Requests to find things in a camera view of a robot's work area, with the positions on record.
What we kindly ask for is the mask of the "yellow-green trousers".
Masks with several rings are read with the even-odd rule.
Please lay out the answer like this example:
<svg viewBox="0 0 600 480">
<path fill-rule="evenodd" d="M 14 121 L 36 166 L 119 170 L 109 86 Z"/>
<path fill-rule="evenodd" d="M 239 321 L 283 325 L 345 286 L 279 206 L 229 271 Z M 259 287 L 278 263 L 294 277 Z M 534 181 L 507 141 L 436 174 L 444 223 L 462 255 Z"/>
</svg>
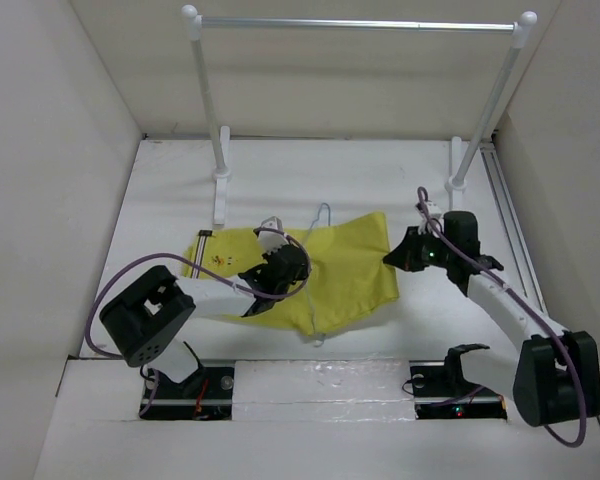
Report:
<svg viewBox="0 0 600 480">
<path fill-rule="evenodd" d="M 306 231 L 292 229 L 290 235 L 302 243 Z M 399 298 L 396 272 L 383 263 L 389 253 L 384 213 L 376 211 L 344 224 L 315 228 L 305 249 L 311 259 L 309 279 L 317 280 L 314 302 L 321 332 L 331 334 L 344 329 Z M 232 277 L 263 261 L 262 248 L 248 228 L 201 230 L 184 257 L 222 277 Z M 227 318 L 295 330 L 305 336 L 312 334 L 304 290 L 262 314 Z"/>
</svg>

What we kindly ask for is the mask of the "light blue wire hanger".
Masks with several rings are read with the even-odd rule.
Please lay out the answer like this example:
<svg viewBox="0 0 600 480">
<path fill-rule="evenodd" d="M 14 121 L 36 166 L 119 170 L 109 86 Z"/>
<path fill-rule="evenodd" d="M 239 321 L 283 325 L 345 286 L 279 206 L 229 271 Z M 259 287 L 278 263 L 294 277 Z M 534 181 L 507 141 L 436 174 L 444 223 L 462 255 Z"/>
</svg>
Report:
<svg viewBox="0 0 600 480">
<path fill-rule="evenodd" d="M 316 216 L 312 220 L 309 228 L 307 229 L 307 231 L 303 237 L 303 240 L 302 240 L 303 246 L 307 245 L 307 242 L 310 239 L 314 229 L 316 227 L 320 226 L 321 217 L 322 217 L 323 213 L 326 214 L 326 225 L 330 226 L 332 224 L 331 206 L 326 202 L 322 202 L 318 207 Z M 318 328 L 317 308 L 316 308 L 316 305 L 314 302 L 314 290 L 317 288 L 316 282 L 317 282 L 317 280 L 314 277 L 311 277 L 308 280 L 307 286 L 304 288 L 304 291 L 306 294 L 307 304 L 308 304 L 310 314 L 311 314 L 311 318 L 310 318 L 311 327 L 312 327 L 312 334 L 310 336 L 311 345 L 314 348 L 321 348 L 324 345 L 324 342 L 326 339 L 326 334 L 321 332 Z"/>
</svg>

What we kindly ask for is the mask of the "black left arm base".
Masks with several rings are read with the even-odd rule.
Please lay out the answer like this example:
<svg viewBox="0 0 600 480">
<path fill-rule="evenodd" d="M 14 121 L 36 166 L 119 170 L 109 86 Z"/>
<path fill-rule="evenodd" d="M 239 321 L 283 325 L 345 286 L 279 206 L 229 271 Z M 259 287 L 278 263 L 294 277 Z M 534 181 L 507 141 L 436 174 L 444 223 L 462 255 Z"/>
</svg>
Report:
<svg viewBox="0 0 600 480">
<path fill-rule="evenodd" d="M 232 419 L 235 364 L 211 362 L 200 367 L 182 385 L 159 376 L 147 380 L 139 406 L 139 418 L 146 421 L 228 421 Z"/>
</svg>

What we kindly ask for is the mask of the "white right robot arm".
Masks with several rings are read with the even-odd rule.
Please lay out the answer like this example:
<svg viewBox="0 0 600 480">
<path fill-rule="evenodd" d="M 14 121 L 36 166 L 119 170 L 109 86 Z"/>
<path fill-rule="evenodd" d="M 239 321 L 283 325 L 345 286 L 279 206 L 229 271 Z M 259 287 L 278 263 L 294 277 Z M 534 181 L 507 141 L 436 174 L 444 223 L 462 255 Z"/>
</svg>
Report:
<svg viewBox="0 0 600 480">
<path fill-rule="evenodd" d="M 421 190 L 416 209 L 422 221 L 408 227 L 384 264 L 416 273 L 428 267 L 480 307 L 507 336 L 519 356 L 506 360 L 482 344 L 449 349 L 442 381 L 453 393 L 475 385 L 514 402 L 533 427 L 600 415 L 600 368 L 597 343 L 586 331 L 570 331 L 517 293 L 500 273 L 503 265 L 481 251 L 476 216 L 469 211 L 441 213 Z"/>
</svg>

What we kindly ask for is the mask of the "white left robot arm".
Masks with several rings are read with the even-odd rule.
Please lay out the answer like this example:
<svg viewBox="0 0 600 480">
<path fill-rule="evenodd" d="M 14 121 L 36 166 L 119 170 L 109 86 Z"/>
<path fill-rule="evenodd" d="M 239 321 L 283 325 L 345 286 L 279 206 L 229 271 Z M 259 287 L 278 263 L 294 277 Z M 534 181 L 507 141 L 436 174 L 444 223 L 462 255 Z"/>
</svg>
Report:
<svg viewBox="0 0 600 480">
<path fill-rule="evenodd" d="M 203 365 L 177 335 L 192 318 L 250 318 L 271 310 L 301 291 L 311 272 L 309 254 L 271 217 L 254 230 L 262 262 L 224 278 L 173 254 L 151 254 L 125 267 L 149 260 L 178 260 L 204 274 L 189 278 L 156 265 L 110 300 L 99 319 L 131 368 L 149 371 L 153 382 L 168 382 L 181 396 L 202 387 Z"/>
</svg>

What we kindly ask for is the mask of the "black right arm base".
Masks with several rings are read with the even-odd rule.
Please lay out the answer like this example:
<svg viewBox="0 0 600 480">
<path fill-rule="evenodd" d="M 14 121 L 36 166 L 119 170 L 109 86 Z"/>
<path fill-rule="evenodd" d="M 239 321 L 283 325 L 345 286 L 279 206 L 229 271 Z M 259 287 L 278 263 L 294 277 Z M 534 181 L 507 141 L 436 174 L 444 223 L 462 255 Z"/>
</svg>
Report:
<svg viewBox="0 0 600 480">
<path fill-rule="evenodd" d="M 508 419 L 501 395 L 464 377 L 461 357 L 481 350 L 489 347 L 460 344 L 451 347 L 443 360 L 409 361 L 410 377 L 402 391 L 413 399 L 417 420 Z"/>
</svg>

